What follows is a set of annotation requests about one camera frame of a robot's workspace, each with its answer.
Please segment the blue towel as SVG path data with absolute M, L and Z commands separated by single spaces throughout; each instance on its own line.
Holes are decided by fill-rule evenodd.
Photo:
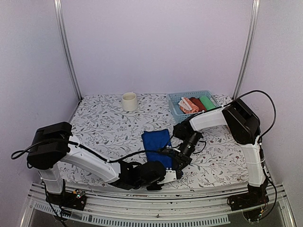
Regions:
M 144 131 L 142 134 L 145 150 L 158 151 L 163 147 L 171 146 L 169 130 Z M 147 161 L 160 161 L 165 168 L 172 168 L 172 159 L 166 155 L 153 152 L 146 152 Z

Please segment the orange bunny pattern towel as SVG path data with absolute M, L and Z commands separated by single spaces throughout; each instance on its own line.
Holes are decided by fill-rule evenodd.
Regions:
M 193 114 L 199 112 L 199 107 L 196 106 L 187 97 L 181 97 L 181 100 L 179 101 L 178 105 L 180 110 L 185 114 Z

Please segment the light blue plastic basket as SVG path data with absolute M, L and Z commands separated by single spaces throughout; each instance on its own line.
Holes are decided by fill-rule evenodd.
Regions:
M 170 93 L 168 94 L 168 102 L 169 102 L 169 109 L 171 114 L 173 115 L 173 118 L 176 123 L 180 123 L 183 120 L 190 117 L 192 114 L 185 114 L 180 110 L 180 107 L 178 103 L 180 102 L 182 97 L 195 97 L 200 98 L 201 96 L 206 96 L 212 101 L 215 107 L 219 107 L 219 102 L 215 99 L 213 94 L 208 90 L 202 90 L 202 91 L 191 91 L 191 92 L 179 92 L 179 93 Z

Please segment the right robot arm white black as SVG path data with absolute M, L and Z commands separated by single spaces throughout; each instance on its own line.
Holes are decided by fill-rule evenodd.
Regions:
M 260 145 L 260 120 L 240 99 L 227 105 L 196 113 L 173 127 L 173 136 L 184 144 L 197 144 L 200 131 L 226 125 L 233 139 L 241 147 L 249 174 L 248 184 L 260 187 L 266 180 Z

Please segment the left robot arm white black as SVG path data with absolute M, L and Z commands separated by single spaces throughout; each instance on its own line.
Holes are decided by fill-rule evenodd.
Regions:
M 52 198 L 60 205 L 70 202 L 70 194 L 63 189 L 57 163 L 59 161 L 86 170 L 111 186 L 130 190 L 147 186 L 159 190 L 165 183 L 181 177 L 181 171 L 166 168 L 160 161 L 144 164 L 111 160 L 81 144 L 71 132 L 72 125 L 60 122 L 39 128 L 29 149 L 27 162 L 40 171 Z

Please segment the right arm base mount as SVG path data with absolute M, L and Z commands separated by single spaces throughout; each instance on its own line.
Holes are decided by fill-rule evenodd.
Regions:
M 265 205 L 269 202 L 267 191 L 261 187 L 248 185 L 248 192 L 235 194 L 227 198 L 227 204 L 232 211 L 242 210 L 258 205 Z

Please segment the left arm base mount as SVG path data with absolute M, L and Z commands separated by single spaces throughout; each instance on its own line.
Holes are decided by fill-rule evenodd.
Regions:
M 72 192 L 63 189 L 61 194 L 54 194 L 46 191 L 46 201 L 58 205 L 59 207 L 84 211 L 87 200 L 85 194 L 86 192 L 80 189 L 76 189 Z

